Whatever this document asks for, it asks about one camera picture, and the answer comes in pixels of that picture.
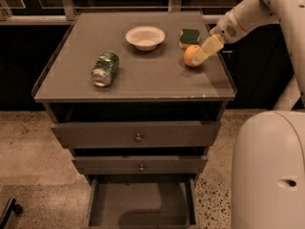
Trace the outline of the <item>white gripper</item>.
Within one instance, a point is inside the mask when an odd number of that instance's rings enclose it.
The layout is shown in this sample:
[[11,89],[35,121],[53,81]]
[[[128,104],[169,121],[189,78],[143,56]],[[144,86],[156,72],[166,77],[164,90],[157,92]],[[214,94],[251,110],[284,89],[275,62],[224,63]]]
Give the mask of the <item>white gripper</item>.
[[244,9],[233,8],[223,15],[210,30],[210,37],[200,46],[192,58],[195,66],[219,52],[224,44],[233,44],[250,32],[250,14]]

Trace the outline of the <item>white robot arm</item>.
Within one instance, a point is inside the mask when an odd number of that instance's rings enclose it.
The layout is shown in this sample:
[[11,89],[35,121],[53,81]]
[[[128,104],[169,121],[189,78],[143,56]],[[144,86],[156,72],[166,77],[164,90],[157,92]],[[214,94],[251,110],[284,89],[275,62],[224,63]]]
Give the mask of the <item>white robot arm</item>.
[[294,77],[274,109],[241,127],[232,165],[232,229],[305,229],[305,0],[243,0],[217,21],[192,58],[199,65],[225,44],[278,22]]

